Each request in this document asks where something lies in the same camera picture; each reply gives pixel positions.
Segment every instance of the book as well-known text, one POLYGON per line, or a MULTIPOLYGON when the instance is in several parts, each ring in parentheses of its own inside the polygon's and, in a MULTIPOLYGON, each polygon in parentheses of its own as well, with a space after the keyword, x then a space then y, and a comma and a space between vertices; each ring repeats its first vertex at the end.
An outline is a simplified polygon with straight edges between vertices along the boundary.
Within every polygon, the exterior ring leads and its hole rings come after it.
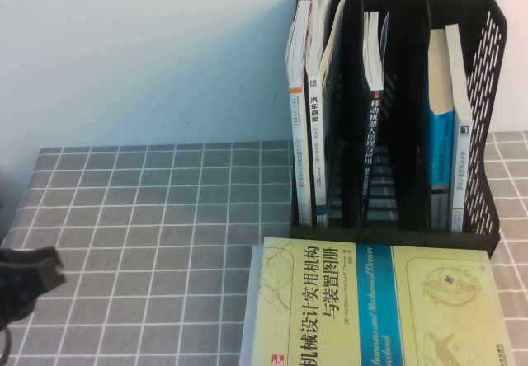
POLYGON ((311 41, 306 61, 311 128, 313 187, 317 225, 328 225, 328 181, 334 135, 332 98, 339 79, 342 16, 346 0, 337 5, 332 26, 332 0, 312 0, 311 41))
POLYGON ((264 240, 252 366, 360 364, 353 251, 345 242, 264 240))
POLYGON ((361 221, 364 223, 368 214, 370 183, 372 182, 372 162, 380 126, 384 90, 384 56, 387 42, 389 14, 384 18, 380 32, 380 13, 363 13, 363 90, 365 106, 363 117, 365 121, 364 152, 361 156, 363 169, 361 174, 361 221))
POLYGON ((250 290, 240 366, 515 364, 484 251, 266 238, 250 290))
POLYGON ((286 73, 290 88, 291 129, 294 146, 295 186, 299 224, 312 224, 312 200, 309 173, 309 139, 306 112, 304 70, 306 43, 309 38, 311 1, 297 2, 295 19, 286 46, 286 73))
POLYGON ((452 232, 462 232, 464 229, 465 188, 468 182, 469 147, 471 146, 473 124, 459 26, 457 24, 446 26, 445 35, 449 50, 454 108, 449 224, 452 232))
POLYGON ((424 153, 431 229, 447 230, 451 149, 453 143, 453 94, 446 32, 431 30, 424 97, 424 153))

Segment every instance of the black desk organizer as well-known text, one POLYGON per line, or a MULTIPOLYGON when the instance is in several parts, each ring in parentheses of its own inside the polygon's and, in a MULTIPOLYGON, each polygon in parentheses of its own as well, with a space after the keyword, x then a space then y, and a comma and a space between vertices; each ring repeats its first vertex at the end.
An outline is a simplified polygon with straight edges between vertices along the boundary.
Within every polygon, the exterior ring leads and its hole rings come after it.
POLYGON ((479 249, 492 255, 499 242, 499 219, 483 154, 506 44, 507 23, 495 0, 346 0, 342 31, 342 89, 339 132, 345 142, 340 167, 342 219, 334 228, 299 227, 292 186, 292 238, 366 242, 380 245, 479 249), (357 145, 362 134, 354 121, 361 99, 362 12, 389 11, 385 78, 390 103, 379 126, 378 145, 386 146, 394 179, 398 221, 359 224, 357 145), (426 177, 422 162, 422 98, 431 29, 459 24, 473 110, 464 232, 429 228, 426 177))

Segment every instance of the white wall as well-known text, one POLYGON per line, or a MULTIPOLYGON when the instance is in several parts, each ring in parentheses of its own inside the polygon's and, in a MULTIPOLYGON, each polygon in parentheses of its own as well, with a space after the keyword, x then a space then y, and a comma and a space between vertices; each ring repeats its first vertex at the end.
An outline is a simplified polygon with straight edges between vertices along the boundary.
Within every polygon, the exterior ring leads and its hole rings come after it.
MULTIPOLYGON (((528 1, 498 2, 509 34, 493 128, 528 129, 528 1)), ((294 0, 0 0, 4 231, 42 147, 289 138, 293 10, 294 0)))

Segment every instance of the blue book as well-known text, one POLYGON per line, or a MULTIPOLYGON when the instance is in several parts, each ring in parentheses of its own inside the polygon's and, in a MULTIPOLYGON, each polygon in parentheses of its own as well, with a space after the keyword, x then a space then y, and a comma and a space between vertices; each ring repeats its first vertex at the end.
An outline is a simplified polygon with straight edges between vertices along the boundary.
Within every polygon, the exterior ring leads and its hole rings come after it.
POLYGON ((449 212, 453 92, 446 32, 432 30, 424 98, 424 157, 429 184, 431 229, 446 230, 449 212))

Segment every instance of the gray checkered tablecloth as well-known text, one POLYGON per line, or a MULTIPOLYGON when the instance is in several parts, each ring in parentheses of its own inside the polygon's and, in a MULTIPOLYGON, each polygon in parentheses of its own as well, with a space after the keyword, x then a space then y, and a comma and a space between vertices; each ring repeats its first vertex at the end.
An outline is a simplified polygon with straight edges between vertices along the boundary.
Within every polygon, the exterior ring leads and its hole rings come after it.
MULTIPOLYGON (((528 365, 528 133, 495 133, 492 258, 528 365)), ((4 245, 54 245, 68 283, 12 327, 18 366, 234 366, 251 245, 285 237, 290 144, 43 149, 4 245)))

